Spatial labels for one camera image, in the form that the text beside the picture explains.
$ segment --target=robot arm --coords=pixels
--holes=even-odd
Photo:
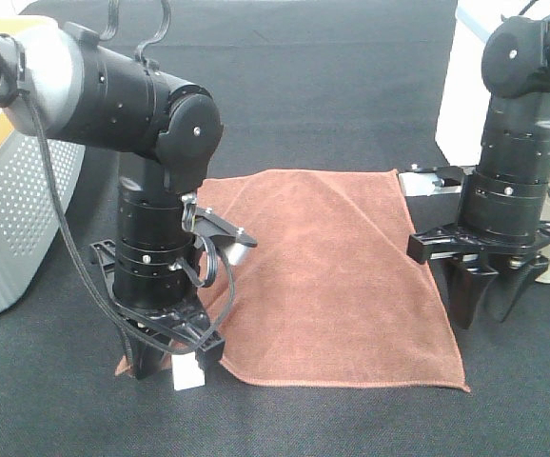
[[[138,339],[121,330],[128,362],[146,377],[165,357],[146,341],[176,341],[196,347],[205,368],[221,358],[224,339],[214,331],[222,319],[210,322],[197,288],[213,283],[218,255],[236,265],[256,246],[196,207],[222,136],[220,115],[205,89],[99,42],[71,23],[0,36],[0,107],[18,130],[35,135],[29,106],[17,97],[29,92],[48,138],[130,152],[120,156],[116,241],[92,245],[112,308],[142,332]]]
[[[411,235],[408,254],[447,259],[450,313],[468,328],[484,303],[503,320],[548,268],[550,222],[540,221],[550,181],[550,16],[512,17],[484,48],[491,92],[481,160],[467,177],[457,221]]]

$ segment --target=perforated panel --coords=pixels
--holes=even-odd
[[[61,197],[70,185],[74,160],[82,147],[49,141],[49,148]],[[13,255],[31,254],[53,218],[38,141],[25,137],[0,170],[0,229]]]

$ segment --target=white container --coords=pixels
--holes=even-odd
[[[481,78],[484,45],[501,17],[519,13],[527,0],[460,0],[455,36],[442,94],[436,142],[450,165],[472,166],[481,156],[481,136],[490,93]],[[541,19],[550,14],[550,0],[540,0],[525,15]],[[550,220],[547,198],[541,218]],[[550,259],[550,247],[542,253]],[[550,283],[550,268],[538,278]]]
[[[49,146],[57,189],[67,208],[85,147],[59,141],[49,141]],[[24,293],[57,229],[38,142],[14,130],[0,110],[0,311]]]

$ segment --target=black table surface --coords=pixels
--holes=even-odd
[[[226,132],[212,177],[444,165],[434,131],[455,7],[181,0],[166,41],[147,53],[213,94]],[[26,13],[102,30],[107,2],[43,0]],[[122,2],[108,46],[131,55],[160,17],[156,1]],[[68,211],[81,247],[114,235],[116,164],[115,152],[87,150]],[[408,199],[417,229],[450,222],[457,198]],[[219,366],[205,387],[179,392],[169,371],[114,378],[115,328],[58,235],[27,293],[0,314],[0,456],[550,454],[550,285],[531,286],[504,324],[481,313],[454,330],[469,394],[254,387]]]

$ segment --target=microfiber towel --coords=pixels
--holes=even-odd
[[[258,240],[234,269],[222,365],[258,386],[456,387],[462,359],[396,171],[272,169],[209,179],[202,207]],[[200,296],[215,316],[225,274]]]

